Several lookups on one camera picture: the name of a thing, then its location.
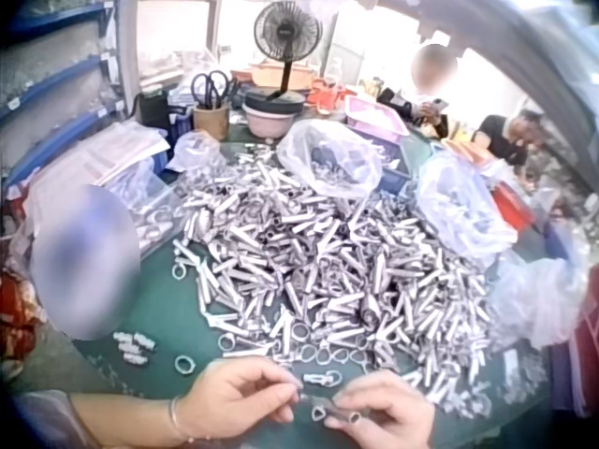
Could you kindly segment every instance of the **workbench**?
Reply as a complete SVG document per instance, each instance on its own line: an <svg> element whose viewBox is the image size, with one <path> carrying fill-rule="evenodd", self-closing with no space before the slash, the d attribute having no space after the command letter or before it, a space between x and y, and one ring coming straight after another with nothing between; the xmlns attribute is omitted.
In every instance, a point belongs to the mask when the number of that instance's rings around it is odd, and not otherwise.
<svg viewBox="0 0 599 449"><path fill-rule="evenodd" d="M229 141L258 142L250 138L246 129L233 126ZM413 151L418 145L428 145L423 137L413 135L406 143ZM199 245L192 246L193 251L206 254ZM173 398L184 394L191 387L197 375L221 354L217 339L222 334L217 329L209 329L200 316L197 303L197 285L192 273L178 282L171 276L173 264L172 245L165 242L162 247L146 257L141 264L139 290L130 313L125 317L118 330L141 332L157 342L156 351L150 354L146 367L126 364L112 337L96 341L75 341L79 351L86 356L99 372L106 377L115 389L125 394L144 398ZM533 350L521 341L516 345L519 356L523 357ZM174 369L178 355L189 355L196 363L196 371L183 377ZM548 383L544 383L534 396L520 404L508 405L501 397L499 387L504 385L504 361L502 353L488 356L488 363L478 376L480 382L491 382L491 388L485 393L492 401L490 418L474 420L460 419L454 413L444 414L437 411L431 444L435 448L454 448L474 440L476 437L513 421L525 413L549 394ZM411 362L398 355L398 366L402 372L411 370ZM336 369L343 374L343 383L362 374L360 367L352 362L345 365L332 362L326 367L310 364L294 364L295 374L301 378L304 373L325 373ZM307 393L331 397L337 389L319 386L306 386ZM336 447L357 447L341 432L325 429L322 424L311 419L308 406L295 406L296 420L293 425L278 425L264 422L238 441L248 442L260 449L326 449Z"/></svg>

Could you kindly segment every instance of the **fan grille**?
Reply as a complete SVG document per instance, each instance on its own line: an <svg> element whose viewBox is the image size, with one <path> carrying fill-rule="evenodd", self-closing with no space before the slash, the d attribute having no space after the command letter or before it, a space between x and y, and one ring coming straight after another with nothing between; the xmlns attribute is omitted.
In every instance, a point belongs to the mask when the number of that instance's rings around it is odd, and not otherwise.
<svg viewBox="0 0 599 449"><path fill-rule="evenodd" d="M292 30L281 36L280 29ZM314 51L322 36L320 22L295 2L276 2L265 7L256 19L254 38L260 51L283 63L304 59Z"/></svg>

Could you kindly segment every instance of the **pink container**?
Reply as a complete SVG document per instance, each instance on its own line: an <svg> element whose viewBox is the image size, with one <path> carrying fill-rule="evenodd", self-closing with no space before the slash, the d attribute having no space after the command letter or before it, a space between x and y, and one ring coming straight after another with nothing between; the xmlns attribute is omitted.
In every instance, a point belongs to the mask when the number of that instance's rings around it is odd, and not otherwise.
<svg viewBox="0 0 599 449"><path fill-rule="evenodd" d="M345 97L347 124L372 136L399 143L410 132L398 113L385 105L358 98Z"/></svg>
<svg viewBox="0 0 599 449"><path fill-rule="evenodd" d="M247 116L247 125L257 138L281 138L287 134L296 116L296 114L269 114L248 108L246 105L243 105L243 110Z"/></svg>

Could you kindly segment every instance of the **sleeve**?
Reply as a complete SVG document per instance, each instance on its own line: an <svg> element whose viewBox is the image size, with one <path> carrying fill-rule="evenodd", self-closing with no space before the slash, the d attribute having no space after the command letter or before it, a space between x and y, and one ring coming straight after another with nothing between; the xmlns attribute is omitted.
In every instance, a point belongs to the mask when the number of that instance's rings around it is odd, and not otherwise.
<svg viewBox="0 0 599 449"><path fill-rule="evenodd" d="M27 424L47 446L60 449L100 448L85 430L68 396L62 391L28 393L16 397L15 404Z"/></svg>
<svg viewBox="0 0 599 449"><path fill-rule="evenodd" d="M483 123L481 123L480 126L478 126L478 129L473 134L473 140L476 137L476 134L478 132L483 132L487 136L492 138L493 135L495 134L495 131L494 131L495 128L496 128L495 117L490 115L489 117L485 118L485 120L483 120Z"/></svg>
<svg viewBox="0 0 599 449"><path fill-rule="evenodd" d="M394 102L395 93L389 89L388 87L378 95L376 101L382 105L388 106L400 114L400 117L407 121L408 123L412 122L412 103L409 101L403 101L403 104L399 104L399 102Z"/></svg>

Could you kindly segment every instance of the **person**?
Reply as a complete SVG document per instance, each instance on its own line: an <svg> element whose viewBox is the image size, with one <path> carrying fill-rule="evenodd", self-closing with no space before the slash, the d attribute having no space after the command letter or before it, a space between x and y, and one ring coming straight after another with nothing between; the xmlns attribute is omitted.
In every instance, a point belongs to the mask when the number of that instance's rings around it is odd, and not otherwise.
<svg viewBox="0 0 599 449"><path fill-rule="evenodd" d="M178 447L241 435L263 418L287 424L301 382L266 358L218 360L181 398L148 400L113 395L27 394L18 408L51 447ZM347 410L370 410L355 424L329 416L363 449L428 447L434 408L390 371L350 382L334 397Z"/></svg>
<svg viewBox="0 0 599 449"><path fill-rule="evenodd" d="M412 62L414 85L397 93L386 88L376 101L395 109L400 117L414 126L432 125L438 138L446 138L449 125L447 116L441 111L447 104L436 95L457 70L458 60L447 47L427 45L418 51Z"/></svg>
<svg viewBox="0 0 599 449"><path fill-rule="evenodd" d="M495 157L504 159L524 181L524 168L528 159L528 146L537 144L543 115L523 109L508 120L490 115L472 136L472 142L489 150Z"/></svg>

